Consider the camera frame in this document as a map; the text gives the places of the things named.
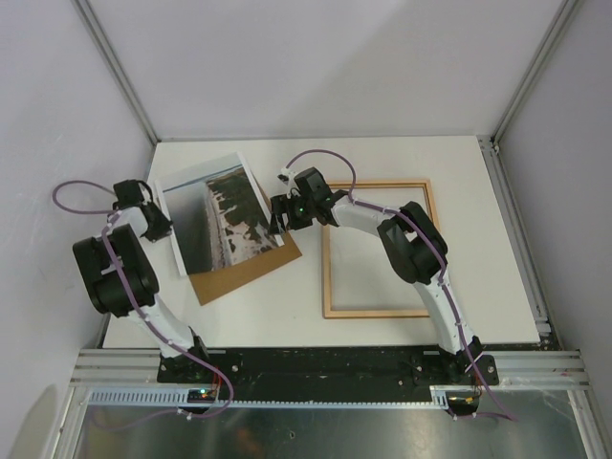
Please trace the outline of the landscape photo print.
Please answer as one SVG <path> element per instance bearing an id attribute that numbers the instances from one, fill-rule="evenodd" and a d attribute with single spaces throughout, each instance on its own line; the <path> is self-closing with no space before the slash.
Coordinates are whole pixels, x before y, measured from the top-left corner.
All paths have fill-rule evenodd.
<path id="1" fill-rule="evenodd" d="M 269 233 L 268 205 L 238 152 L 167 174 L 154 185 L 172 222 L 181 276 L 224 270 L 284 245 Z"/>

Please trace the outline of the brown frame backing board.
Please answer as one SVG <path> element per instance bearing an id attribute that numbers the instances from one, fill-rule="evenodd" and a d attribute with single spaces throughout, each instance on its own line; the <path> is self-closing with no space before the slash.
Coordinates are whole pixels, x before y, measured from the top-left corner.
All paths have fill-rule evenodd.
<path id="1" fill-rule="evenodd" d="M 198 302 L 210 303 L 297 260 L 288 235 L 269 234 L 269 210 L 258 188 L 226 196 L 210 184 L 194 189 L 193 220 L 183 261 Z"/>

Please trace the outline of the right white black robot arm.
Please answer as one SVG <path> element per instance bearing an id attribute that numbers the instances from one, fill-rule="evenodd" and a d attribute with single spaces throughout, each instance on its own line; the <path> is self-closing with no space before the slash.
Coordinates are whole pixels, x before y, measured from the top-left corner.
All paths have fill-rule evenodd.
<path id="1" fill-rule="evenodd" d="M 425 210 L 415 202 L 400 208 L 363 201 L 352 189 L 332 190 L 318 169 L 283 168 L 285 193 L 271 199 L 270 232 L 302 230 L 314 222 L 379 237 L 394 273 L 415 287 L 432 320 L 441 371 L 451 383 L 480 376 L 482 344 L 457 304 L 448 274 L 448 245 Z"/>

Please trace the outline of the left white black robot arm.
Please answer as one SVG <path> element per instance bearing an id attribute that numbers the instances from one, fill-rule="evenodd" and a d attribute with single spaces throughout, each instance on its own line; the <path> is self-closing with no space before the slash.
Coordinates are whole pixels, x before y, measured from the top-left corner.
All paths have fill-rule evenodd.
<path id="1" fill-rule="evenodd" d="M 189 381 L 204 380 L 211 359 L 202 340 L 164 304 L 159 280 L 142 241 L 158 242 L 172 232 L 172 222 L 142 180 L 113 185 L 116 201 L 100 235 L 73 245 L 85 290 L 101 314 L 139 326 L 159 347 L 163 368 L 178 369 Z"/>

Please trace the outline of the wooden picture frame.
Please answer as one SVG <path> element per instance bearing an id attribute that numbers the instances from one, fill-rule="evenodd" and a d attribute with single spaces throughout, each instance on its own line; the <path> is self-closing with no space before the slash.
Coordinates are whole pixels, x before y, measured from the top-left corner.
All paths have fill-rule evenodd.
<path id="1" fill-rule="evenodd" d="M 356 183 L 355 198 L 382 207 L 418 203 L 433 223 L 438 222 L 433 189 L 428 179 L 364 180 Z M 326 319 L 427 318 L 414 286 L 391 268 L 379 238 L 356 229 L 321 229 L 323 316 Z"/>

